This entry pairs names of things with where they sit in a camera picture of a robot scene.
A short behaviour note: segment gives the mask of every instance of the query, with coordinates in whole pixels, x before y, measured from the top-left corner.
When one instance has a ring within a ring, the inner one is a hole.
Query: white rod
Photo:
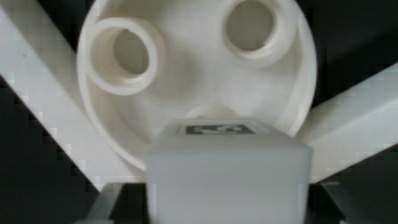
[[[0,30],[0,74],[96,188],[142,182],[85,115],[77,56],[36,0],[0,1]]]
[[[315,149],[313,183],[398,143],[398,64],[313,109],[299,138]]]

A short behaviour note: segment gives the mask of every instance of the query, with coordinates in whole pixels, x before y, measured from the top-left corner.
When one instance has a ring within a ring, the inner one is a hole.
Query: black background
[[[75,48],[93,0],[39,2]],[[398,62],[398,1],[299,0],[299,4],[316,42],[318,105]],[[393,147],[338,174],[364,211],[387,224],[398,220],[396,151]],[[73,223],[96,195],[0,79],[0,223]]]

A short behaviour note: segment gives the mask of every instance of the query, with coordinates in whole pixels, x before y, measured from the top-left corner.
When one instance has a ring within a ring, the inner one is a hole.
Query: white rectangular block
[[[148,153],[153,224],[304,222],[309,147],[252,120],[176,120]]]

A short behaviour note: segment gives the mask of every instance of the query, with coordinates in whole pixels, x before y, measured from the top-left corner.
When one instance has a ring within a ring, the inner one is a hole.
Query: black label
[[[252,130],[242,124],[229,125],[197,125],[187,126],[188,135],[242,135],[254,134]]]

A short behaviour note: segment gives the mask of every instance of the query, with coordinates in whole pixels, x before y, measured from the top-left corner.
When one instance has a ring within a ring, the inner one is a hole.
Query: circular hole
[[[228,18],[226,34],[233,45],[244,51],[254,51],[265,46],[272,27],[272,12],[265,4],[258,1],[242,2]]]
[[[132,74],[142,74],[149,64],[148,49],[139,36],[128,30],[116,37],[114,55],[123,69]]]

